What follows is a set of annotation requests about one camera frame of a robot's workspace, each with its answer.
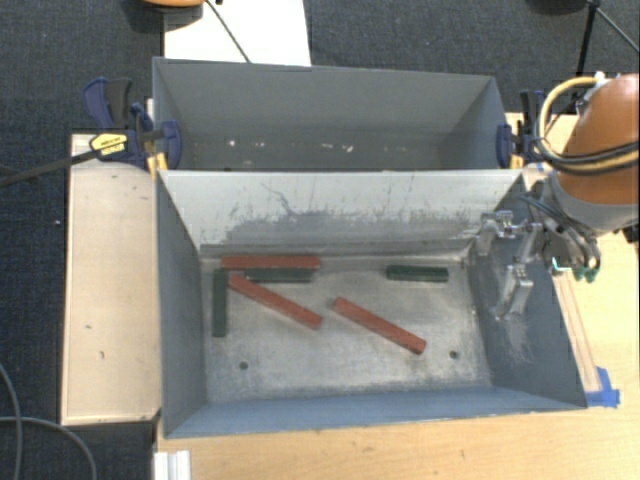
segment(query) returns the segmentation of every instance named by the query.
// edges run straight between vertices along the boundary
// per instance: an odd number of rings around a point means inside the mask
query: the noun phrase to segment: red wooden stick
[[[223,256],[221,266],[227,270],[245,268],[320,268],[317,256]]]
[[[360,306],[356,306],[346,299],[338,297],[333,304],[333,310],[345,318],[366,327],[370,331],[410,350],[414,354],[422,354],[427,346],[427,342],[422,338],[411,334],[409,331],[405,331]]]
[[[313,330],[318,329],[322,323],[322,317],[317,313],[309,311],[307,308],[303,308],[292,300],[286,299],[263,286],[247,281],[240,274],[229,276],[229,288],[268,308],[275,309]]]

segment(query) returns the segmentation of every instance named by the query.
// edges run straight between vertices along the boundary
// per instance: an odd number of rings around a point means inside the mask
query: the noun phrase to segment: wooden block
[[[310,268],[248,268],[244,277],[254,283],[310,283],[313,273]]]
[[[360,324],[370,331],[410,350],[414,354],[422,354],[427,346],[427,342],[415,334],[411,334],[409,331],[405,331],[384,318],[380,318],[341,297],[338,297],[334,302],[333,310],[352,322]]]
[[[317,330],[322,323],[322,317],[313,311],[309,311],[292,300],[286,299],[263,286],[246,280],[240,274],[232,274],[229,276],[229,288],[235,290],[250,299],[275,309],[289,318],[293,318],[297,322],[307,327]]]
[[[246,268],[320,268],[318,256],[223,256],[221,266],[227,270]]]
[[[446,283],[449,280],[449,269],[444,267],[389,265],[387,267],[387,279],[392,281]]]
[[[225,270],[213,272],[213,314],[211,317],[211,335],[224,338],[227,335],[227,280]]]

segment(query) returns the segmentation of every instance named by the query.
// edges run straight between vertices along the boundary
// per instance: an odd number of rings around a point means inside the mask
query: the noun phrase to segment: gray metal box
[[[168,437],[586,406],[541,265],[522,316],[491,312],[519,244],[479,257],[481,214],[526,214],[517,172],[480,169],[504,119],[492,79],[156,60],[154,82],[156,119],[179,119],[187,146],[184,170],[156,185]],[[229,292],[229,333],[211,336],[222,255],[300,253],[321,257],[314,281],[270,288],[322,315],[319,330]],[[446,267],[449,281],[391,281],[390,263]],[[425,352],[333,313],[338,296]]]

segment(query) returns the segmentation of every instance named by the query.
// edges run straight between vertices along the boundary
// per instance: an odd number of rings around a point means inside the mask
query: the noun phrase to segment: bin floor
[[[229,332],[211,336],[211,274],[202,261],[208,399],[315,397],[489,385],[480,328],[460,262],[426,257],[322,258],[309,284],[264,284],[320,314],[311,330],[228,290]],[[449,281],[390,281],[388,264],[447,266]],[[427,341],[410,351],[331,310],[343,297]]]

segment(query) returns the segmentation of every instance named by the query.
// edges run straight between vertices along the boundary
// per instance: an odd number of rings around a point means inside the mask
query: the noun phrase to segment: green block
[[[248,268],[244,277],[254,283],[309,283],[313,272],[310,268]]]
[[[227,281],[226,270],[213,271],[213,315],[211,335],[224,338],[227,335]]]
[[[387,267],[387,279],[392,281],[446,283],[449,280],[449,269],[444,267],[389,265]]]

